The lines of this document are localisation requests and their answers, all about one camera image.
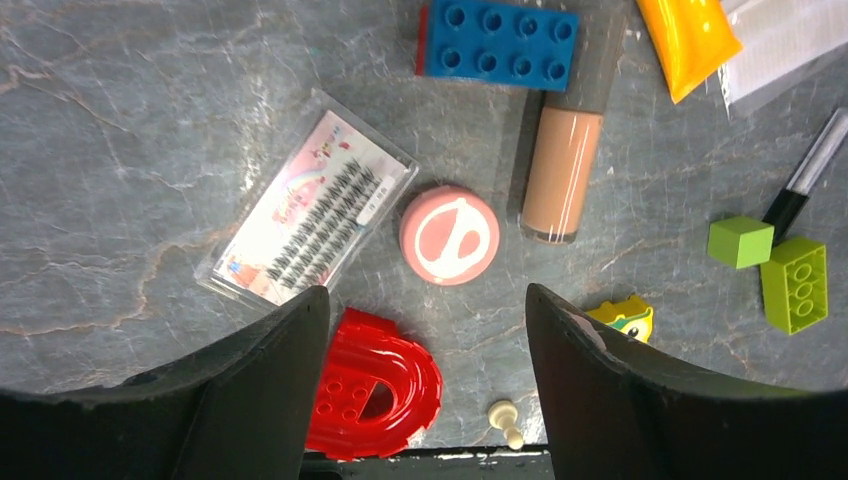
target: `gray marble surface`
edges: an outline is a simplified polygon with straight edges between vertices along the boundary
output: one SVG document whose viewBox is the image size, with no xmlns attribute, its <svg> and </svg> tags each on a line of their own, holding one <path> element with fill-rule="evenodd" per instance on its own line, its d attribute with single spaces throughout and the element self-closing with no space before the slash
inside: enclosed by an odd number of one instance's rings
<svg viewBox="0 0 848 480">
<path fill-rule="evenodd" d="M 637 292 L 656 308 L 651 343 L 704 367 L 848 384 L 848 152 L 793 231 L 829 246 L 829 319 L 787 337 L 763 317 L 756 269 L 705 255 L 709 222 L 761 216 L 846 103 L 848 62 L 729 123 L 714 78 L 671 104 L 634 16 L 578 242 L 550 247 L 515 222 L 539 95 L 414 77 L 420 6 L 0 0 L 0 384 L 113 385 L 258 318 L 197 286 L 193 269 L 284 153 L 314 86 L 412 154 L 418 186 L 465 185 L 501 219 L 486 275 L 439 288 L 404 264 L 399 208 L 337 291 L 397 320 L 442 369 L 443 410 L 414 446 L 503 443 L 484 418 L 503 397 L 527 439 L 544 441 L 523 325 L 531 281 L 585 308 Z"/>
</svg>

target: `black and silver pen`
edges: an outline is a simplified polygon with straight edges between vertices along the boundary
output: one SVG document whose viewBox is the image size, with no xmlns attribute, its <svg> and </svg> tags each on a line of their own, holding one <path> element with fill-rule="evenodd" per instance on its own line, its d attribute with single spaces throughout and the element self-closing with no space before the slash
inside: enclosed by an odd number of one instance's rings
<svg viewBox="0 0 848 480">
<path fill-rule="evenodd" d="M 783 240 L 789 227 L 801 213 L 816 181 L 836 156 L 846 135 L 848 135 L 848 108 L 842 107 L 836 109 L 830 117 L 824 130 L 807 152 L 807 156 L 795 169 L 795 173 L 763 217 L 764 222 L 774 225 L 775 245 Z"/>
</svg>

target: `red lego piece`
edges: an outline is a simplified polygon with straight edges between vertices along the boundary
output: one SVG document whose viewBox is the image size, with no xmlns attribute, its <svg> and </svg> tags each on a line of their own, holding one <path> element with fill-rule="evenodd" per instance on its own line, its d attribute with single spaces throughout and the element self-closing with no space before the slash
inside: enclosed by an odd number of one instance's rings
<svg viewBox="0 0 848 480">
<path fill-rule="evenodd" d="M 421 7 L 418 20 L 418 56 L 415 58 L 415 74 L 424 75 L 424 63 L 427 61 L 427 20 L 430 7 Z"/>
<path fill-rule="evenodd" d="M 441 397 L 442 375 L 424 347 L 401 338 L 394 322 L 348 308 L 327 353 L 306 448 L 345 461 L 388 457 L 430 428 Z"/>
</svg>

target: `yellow tube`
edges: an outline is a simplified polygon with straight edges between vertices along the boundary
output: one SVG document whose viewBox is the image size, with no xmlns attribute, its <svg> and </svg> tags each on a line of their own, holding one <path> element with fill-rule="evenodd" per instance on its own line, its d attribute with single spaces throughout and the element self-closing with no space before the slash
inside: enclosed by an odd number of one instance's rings
<svg viewBox="0 0 848 480">
<path fill-rule="evenodd" d="M 742 50 L 719 0 L 636 0 L 678 103 Z"/>
</svg>

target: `pink round container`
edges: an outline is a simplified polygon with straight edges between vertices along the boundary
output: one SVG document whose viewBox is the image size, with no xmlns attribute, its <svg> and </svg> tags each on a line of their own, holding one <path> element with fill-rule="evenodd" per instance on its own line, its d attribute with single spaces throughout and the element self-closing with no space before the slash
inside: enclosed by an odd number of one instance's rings
<svg viewBox="0 0 848 480">
<path fill-rule="evenodd" d="M 492 263 L 500 227 L 480 197 L 459 187 L 422 193 L 403 214 L 400 248 L 409 266 L 436 285 L 468 282 Z"/>
</svg>

